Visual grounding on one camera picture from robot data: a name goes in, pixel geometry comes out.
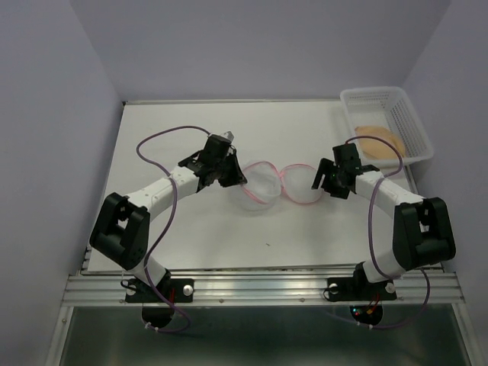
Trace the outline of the white mesh laundry bag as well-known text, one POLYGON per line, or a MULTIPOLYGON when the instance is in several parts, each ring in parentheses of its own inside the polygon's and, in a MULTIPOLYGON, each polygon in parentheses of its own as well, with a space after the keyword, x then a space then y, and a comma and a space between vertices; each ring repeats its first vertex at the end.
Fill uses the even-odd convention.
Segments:
POLYGON ((279 170, 271 162, 260 160, 250 162, 242 172, 247 182, 232 187, 230 199, 243 210, 267 210, 282 197, 295 204, 310 205, 323 195, 311 188, 316 169, 307 164, 286 165, 279 170))

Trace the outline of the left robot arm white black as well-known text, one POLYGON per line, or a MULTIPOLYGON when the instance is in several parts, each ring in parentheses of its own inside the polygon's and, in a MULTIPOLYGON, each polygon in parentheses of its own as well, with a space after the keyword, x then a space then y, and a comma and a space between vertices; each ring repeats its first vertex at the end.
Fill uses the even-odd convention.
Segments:
POLYGON ((124 196, 109 194, 91 232, 91 247, 141 280, 152 300, 164 299, 169 294, 168 270, 149 254, 150 224, 168 209, 173 218, 178 201, 215 181, 223 188, 247 182, 229 131, 209 135, 202 150, 151 185, 124 196))

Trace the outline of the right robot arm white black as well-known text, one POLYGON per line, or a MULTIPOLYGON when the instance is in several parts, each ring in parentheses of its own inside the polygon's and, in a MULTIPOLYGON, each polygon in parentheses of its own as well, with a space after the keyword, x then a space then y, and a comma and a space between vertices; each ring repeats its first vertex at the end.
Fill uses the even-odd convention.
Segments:
POLYGON ((368 245, 370 258, 358 265, 351 289, 369 297, 378 283, 393 280, 413 269, 455 257, 456 246, 447 204, 439 197, 426 198, 400 187, 379 168, 364 165, 356 145, 332 149, 334 159, 322 158, 312 183, 331 197, 346 199, 353 193, 369 200, 368 245), (376 255, 373 244, 373 211, 380 208, 393 220, 390 248, 376 255))

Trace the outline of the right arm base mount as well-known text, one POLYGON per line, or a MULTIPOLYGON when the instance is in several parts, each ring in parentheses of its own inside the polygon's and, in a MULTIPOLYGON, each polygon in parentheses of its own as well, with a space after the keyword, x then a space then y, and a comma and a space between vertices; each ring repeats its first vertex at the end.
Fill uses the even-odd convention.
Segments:
POLYGON ((326 283, 323 296, 329 302, 397 299, 395 290, 387 291, 387 285, 393 285, 393 282, 391 280, 378 283, 369 282, 363 269, 363 263, 356 265, 351 275, 327 278, 326 283))

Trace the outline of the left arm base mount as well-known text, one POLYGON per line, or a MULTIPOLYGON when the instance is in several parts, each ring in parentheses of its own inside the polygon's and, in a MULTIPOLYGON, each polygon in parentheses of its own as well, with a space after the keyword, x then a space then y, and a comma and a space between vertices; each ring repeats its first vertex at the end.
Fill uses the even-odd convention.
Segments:
MULTIPOLYGON (((162 300, 147 284, 137 278, 120 282, 126 291, 127 303, 161 303, 162 300)), ((194 280, 191 278, 174 278, 162 280, 156 289, 171 303, 191 303, 194 296, 194 280)))

